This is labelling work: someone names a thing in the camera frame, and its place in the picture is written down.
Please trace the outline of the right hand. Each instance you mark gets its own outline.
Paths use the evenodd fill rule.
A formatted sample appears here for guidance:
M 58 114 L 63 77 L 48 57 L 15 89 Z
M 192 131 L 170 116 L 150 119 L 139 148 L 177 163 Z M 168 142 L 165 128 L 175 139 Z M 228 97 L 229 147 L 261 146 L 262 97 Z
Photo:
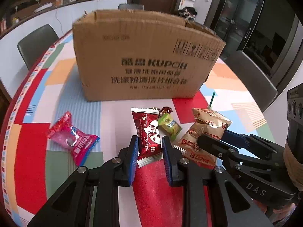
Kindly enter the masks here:
M 294 210 L 296 209 L 296 204 L 291 203 L 288 205 L 285 205 L 283 208 L 276 210 L 273 210 L 272 215 L 272 223 L 274 226 L 283 226 L 287 220 L 290 218 Z

